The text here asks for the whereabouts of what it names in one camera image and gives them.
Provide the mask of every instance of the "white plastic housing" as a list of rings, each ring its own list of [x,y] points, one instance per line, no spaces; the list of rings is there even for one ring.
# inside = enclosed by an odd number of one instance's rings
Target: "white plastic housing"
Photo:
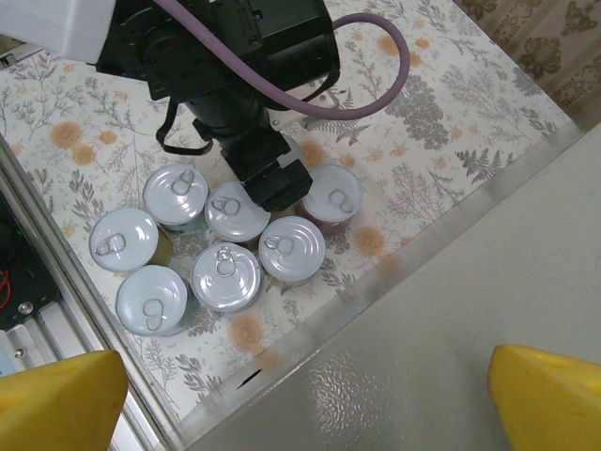
[[[0,0],[0,34],[96,63],[116,0]]]

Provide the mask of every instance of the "yellow object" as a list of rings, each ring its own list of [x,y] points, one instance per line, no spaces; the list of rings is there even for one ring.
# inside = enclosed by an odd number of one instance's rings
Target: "yellow object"
[[[105,451],[128,391],[118,352],[78,355],[0,379],[0,450]]]
[[[498,346],[488,389],[516,451],[601,450],[601,365]]]

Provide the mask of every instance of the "can lid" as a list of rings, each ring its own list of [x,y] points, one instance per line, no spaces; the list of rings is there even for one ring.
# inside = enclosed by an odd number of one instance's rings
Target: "can lid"
[[[196,260],[192,288],[207,308],[237,312],[252,303],[261,289],[261,269],[251,251],[231,242],[218,242]]]
[[[205,217],[219,238],[242,242],[258,237],[270,223],[271,213],[256,205],[240,182],[228,181],[208,198]]]
[[[298,216],[274,221],[259,242],[259,257],[266,271],[285,282],[312,277],[325,256],[326,242],[319,229]]]
[[[188,289],[175,271],[145,266],[123,281],[116,293],[116,316],[128,331],[141,336],[168,332],[181,321]]]
[[[359,211],[362,186],[348,169],[338,164],[324,164],[311,172],[311,178],[313,184],[302,205],[313,217],[340,223]]]
[[[191,164],[168,164],[146,181],[143,198],[155,220],[166,226],[186,224],[198,216],[208,196],[205,178]]]
[[[144,211],[113,210],[94,225],[87,243],[90,255],[101,268],[129,272],[152,258],[159,243],[159,228]]]

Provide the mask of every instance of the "fabric surface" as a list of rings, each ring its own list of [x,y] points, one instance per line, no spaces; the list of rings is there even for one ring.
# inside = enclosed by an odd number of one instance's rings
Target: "fabric surface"
[[[601,120],[601,0],[455,2],[567,114]]]
[[[266,281],[259,301],[240,314],[202,309],[179,335],[131,335],[131,348],[179,417],[250,359],[277,365],[278,356],[264,352],[274,341],[569,121],[450,0],[419,0],[412,8],[396,0],[327,3],[333,18],[368,10],[393,20],[411,50],[408,83],[372,117],[286,131],[307,166],[342,164],[363,188],[362,209],[328,237],[325,264],[309,284],[287,290]],[[336,36],[342,77],[334,93],[344,108],[367,104],[396,75],[396,48],[372,26]],[[0,133],[112,311],[123,279],[88,254],[96,221],[117,207],[143,207],[146,179],[165,163],[193,163],[211,189],[234,178],[217,148],[194,160],[161,151],[154,134],[166,107],[150,100],[144,83],[45,53],[0,71]],[[167,142],[199,145],[192,121],[181,107]],[[185,278],[216,241],[211,233],[172,238],[171,266]]]

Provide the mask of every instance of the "black electronic device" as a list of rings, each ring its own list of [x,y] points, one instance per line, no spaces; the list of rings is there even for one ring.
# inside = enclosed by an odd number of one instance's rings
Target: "black electronic device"
[[[59,299],[56,283],[0,194],[0,330]]]
[[[323,0],[179,0],[248,66],[282,90],[325,78],[314,96],[339,77],[340,60]],[[117,0],[96,64],[100,72],[148,82],[153,100],[170,97],[157,139],[167,152],[202,155],[217,140],[252,200],[285,210],[309,192],[300,161],[277,162],[290,148],[270,126],[266,108],[281,105],[258,93],[151,0]],[[164,140],[177,106],[186,104],[203,148]]]

